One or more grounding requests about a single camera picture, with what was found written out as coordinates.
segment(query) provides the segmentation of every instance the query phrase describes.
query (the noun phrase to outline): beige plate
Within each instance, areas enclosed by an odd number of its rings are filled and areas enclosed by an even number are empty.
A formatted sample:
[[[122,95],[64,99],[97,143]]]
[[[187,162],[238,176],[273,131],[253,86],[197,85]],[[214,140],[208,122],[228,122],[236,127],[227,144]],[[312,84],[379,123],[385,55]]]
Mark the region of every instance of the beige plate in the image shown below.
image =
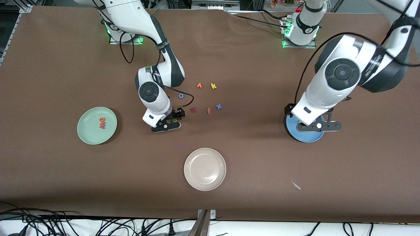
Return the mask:
[[[210,191],[217,188],[225,179],[226,163],[216,150],[200,148],[187,157],[184,175],[193,188]]]

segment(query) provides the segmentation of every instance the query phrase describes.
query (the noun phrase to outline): small paper scrap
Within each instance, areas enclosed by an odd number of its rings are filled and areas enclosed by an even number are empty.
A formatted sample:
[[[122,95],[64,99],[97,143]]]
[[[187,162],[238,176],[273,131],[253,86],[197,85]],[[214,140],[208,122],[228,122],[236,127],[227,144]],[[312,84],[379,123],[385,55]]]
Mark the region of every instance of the small paper scrap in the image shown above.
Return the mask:
[[[297,189],[299,189],[299,190],[301,190],[302,188],[301,187],[299,187],[299,185],[297,185],[297,184],[295,184],[295,183],[293,183],[293,181],[291,181],[291,183],[297,188]]]

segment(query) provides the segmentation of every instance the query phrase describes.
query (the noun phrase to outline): green plate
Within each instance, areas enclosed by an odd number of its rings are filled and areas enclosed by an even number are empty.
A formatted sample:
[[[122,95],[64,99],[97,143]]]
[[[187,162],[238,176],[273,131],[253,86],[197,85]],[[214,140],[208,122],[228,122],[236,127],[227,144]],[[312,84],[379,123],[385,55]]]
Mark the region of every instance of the green plate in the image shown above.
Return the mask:
[[[99,119],[105,118],[105,128]],[[117,129],[117,117],[109,108],[97,107],[85,112],[77,123],[77,134],[87,144],[101,144],[110,139]]]

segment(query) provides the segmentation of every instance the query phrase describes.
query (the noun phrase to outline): brown table surface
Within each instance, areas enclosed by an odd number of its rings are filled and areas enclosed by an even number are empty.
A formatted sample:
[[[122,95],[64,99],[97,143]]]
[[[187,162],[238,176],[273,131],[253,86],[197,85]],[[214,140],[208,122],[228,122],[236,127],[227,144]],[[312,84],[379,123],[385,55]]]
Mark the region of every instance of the brown table surface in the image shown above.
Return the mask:
[[[186,109],[181,129],[158,134],[142,121],[134,85],[158,57],[149,39],[127,64],[93,8],[34,7],[22,16],[0,67],[0,200],[83,215],[194,218],[212,208],[225,220],[420,221],[419,69],[391,91],[355,89],[334,111],[342,130],[304,144],[286,133],[283,108],[313,50],[282,48],[277,27],[219,10],[156,17],[186,72],[179,89],[195,95],[197,109]],[[342,31],[380,41],[389,27],[373,14],[326,14],[322,25],[318,44]],[[313,75],[312,63],[303,88]],[[174,105],[189,100],[167,94]],[[96,106],[115,110],[119,128],[91,146],[76,125]],[[201,147],[227,164],[213,191],[193,189],[183,175]]]

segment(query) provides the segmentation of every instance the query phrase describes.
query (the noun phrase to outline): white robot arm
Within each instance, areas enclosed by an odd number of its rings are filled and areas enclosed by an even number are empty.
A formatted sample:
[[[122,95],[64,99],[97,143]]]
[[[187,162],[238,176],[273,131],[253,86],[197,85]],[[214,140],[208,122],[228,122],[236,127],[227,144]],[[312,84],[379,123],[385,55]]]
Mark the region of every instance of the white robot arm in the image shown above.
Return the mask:
[[[116,25],[112,23],[109,17],[108,10],[106,9],[102,0],[73,0],[78,4],[82,5],[89,5],[94,8],[98,8],[101,17],[104,20],[105,26],[107,27],[109,34],[115,41],[119,41],[121,38],[121,42],[127,42],[131,40],[131,37],[134,35],[124,34],[124,32],[119,29]]]
[[[327,12],[325,0],[306,0],[301,12],[295,12],[290,17],[293,19],[291,29],[285,37],[296,45],[307,45],[314,38],[319,29],[319,23]]]
[[[289,107],[289,115],[294,115],[301,121],[297,125],[298,131],[339,130],[341,125],[338,122],[330,123],[329,119],[323,123],[320,122],[320,116],[331,111],[357,85],[371,92],[382,92],[394,88],[405,76],[407,66],[397,63],[394,58],[407,62],[420,17],[420,0],[385,2],[400,11],[408,7],[406,17],[400,18],[398,12],[391,12],[388,7],[369,0],[392,23],[386,46],[376,46],[350,35],[337,37],[326,45],[316,62],[314,78],[300,101]]]
[[[143,120],[153,127],[154,132],[179,128],[181,126],[179,122],[162,123],[173,111],[162,87],[181,85],[185,72],[158,20],[146,12],[140,0],[105,1],[105,6],[119,29],[150,38],[165,59],[157,65],[139,69],[136,75],[136,88],[147,108]]]

